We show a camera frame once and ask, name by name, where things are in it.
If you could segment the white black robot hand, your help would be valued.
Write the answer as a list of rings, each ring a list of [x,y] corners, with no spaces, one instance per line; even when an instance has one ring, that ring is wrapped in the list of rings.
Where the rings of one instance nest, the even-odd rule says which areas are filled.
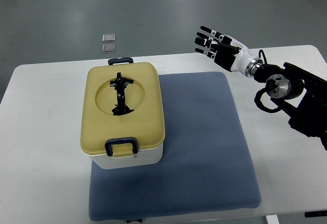
[[[208,27],[201,26],[197,33],[195,51],[212,59],[215,64],[229,72],[239,72],[246,77],[253,77],[256,69],[264,61],[252,55],[249,48],[231,36],[221,34]]]

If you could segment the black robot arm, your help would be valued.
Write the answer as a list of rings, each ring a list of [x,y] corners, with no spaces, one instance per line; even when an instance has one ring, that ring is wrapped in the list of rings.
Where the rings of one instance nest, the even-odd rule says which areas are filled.
[[[265,87],[256,93],[256,106],[267,113],[284,111],[292,129],[318,137],[326,148],[326,80],[293,64],[262,64],[253,77]]]

